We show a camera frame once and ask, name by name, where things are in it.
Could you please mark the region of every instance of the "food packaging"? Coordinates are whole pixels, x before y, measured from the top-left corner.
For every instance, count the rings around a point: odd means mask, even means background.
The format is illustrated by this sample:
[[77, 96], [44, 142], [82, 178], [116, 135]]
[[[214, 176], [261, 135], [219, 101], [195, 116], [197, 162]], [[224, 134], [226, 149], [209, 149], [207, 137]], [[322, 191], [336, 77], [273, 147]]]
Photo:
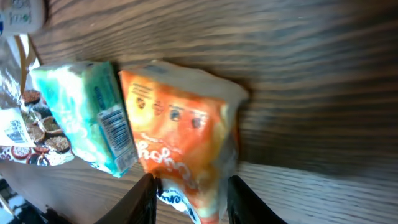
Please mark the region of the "food packaging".
[[236, 113], [248, 93], [203, 70], [153, 61], [120, 71], [139, 160], [159, 198], [194, 223], [218, 223], [236, 167]]
[[0, 160], [54, 166], [74, 158], [69, 140], [32, 85], [28, 72], [38, 66], [28, 36], [0, 39]]
[[[123, 99], [109, 62], [44, 65], [30, 74], [76, 156], [115, 177], [121, 177], [137, 161]], [[56, 130], [49, 126], [47, 131]]]

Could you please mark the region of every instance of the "white label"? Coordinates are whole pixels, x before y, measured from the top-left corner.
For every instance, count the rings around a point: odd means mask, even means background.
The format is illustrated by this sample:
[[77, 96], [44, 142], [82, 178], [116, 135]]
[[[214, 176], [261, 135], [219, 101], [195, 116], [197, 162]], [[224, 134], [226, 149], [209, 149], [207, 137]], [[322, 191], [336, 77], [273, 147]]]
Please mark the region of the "white label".
[[120, 104], [98, 113], [98, 121], [115, 157], [134, 150], [129, 124]]
[[130, 150], [116, 158], [115, 162], [119, 172], [122, 173], [126, 171], [126, 169], [130, 168], [137, 160], [137, 154]]
[[0, 145], [35, 147], [19, 108], [0, 110]]
[[172, 205], [176, 210], [189, 215], [194, 222], [194, 224], [200, 224], [201, 221], [199, 216], [192, 208], [187, 197], [178, 189], [178, 187], [173, 181], [169, 179], [162, 179], [163, 193], [158, 198], [166, 203], [167, 205]]

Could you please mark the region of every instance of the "snack package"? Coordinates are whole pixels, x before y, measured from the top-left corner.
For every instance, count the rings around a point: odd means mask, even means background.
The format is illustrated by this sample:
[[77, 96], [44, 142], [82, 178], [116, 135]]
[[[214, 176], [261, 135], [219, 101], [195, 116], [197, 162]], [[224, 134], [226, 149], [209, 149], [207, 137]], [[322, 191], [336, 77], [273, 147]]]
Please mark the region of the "snack package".
[[194, 223], [218, 223], [238, 155], [236, 112], [248, 93], [203, 70], [160, 61], [119, 76], [139, 160], [162, 179], [159, 198]]
[[0, 38], [0, 160], [54, 166], [74, 158], [28, 71], [39, 61], [27, 35]]
[[76, 156], [115, 177], [121, 177], [137, 161], [109, 62], [45, 65], [30, 74]]

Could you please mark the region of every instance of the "black object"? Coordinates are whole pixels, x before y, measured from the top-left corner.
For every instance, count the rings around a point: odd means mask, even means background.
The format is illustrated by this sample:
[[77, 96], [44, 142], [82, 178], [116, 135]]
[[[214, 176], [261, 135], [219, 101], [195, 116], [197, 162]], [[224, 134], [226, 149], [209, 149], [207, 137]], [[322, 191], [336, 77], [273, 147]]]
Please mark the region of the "black object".
[[[154, 179], [152, 174], [144, 175], [96, 224], [154, 224], [157, 190], [160, 195], [160, 179]], [[238, 176], [228, 179], [228, 216], [232, 224], [286, 224]]]
[[236, 175], [228, 179], [228, 216], [232, 224], [286, 224]]
[[154, 224], [156, 222], [156, 191], [159, 179], [145, 174], [139, 182], [96, 224]]

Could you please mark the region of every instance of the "teal package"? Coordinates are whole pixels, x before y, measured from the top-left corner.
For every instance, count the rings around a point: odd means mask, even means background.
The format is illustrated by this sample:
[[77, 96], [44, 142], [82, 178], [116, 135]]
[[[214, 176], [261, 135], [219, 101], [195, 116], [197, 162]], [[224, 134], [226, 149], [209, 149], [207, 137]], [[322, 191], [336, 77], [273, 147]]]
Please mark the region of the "teal package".
[[76, 156], [115, 177], [121, 177], [137, 161], [109, 62], [44, 65], [30, 74]]

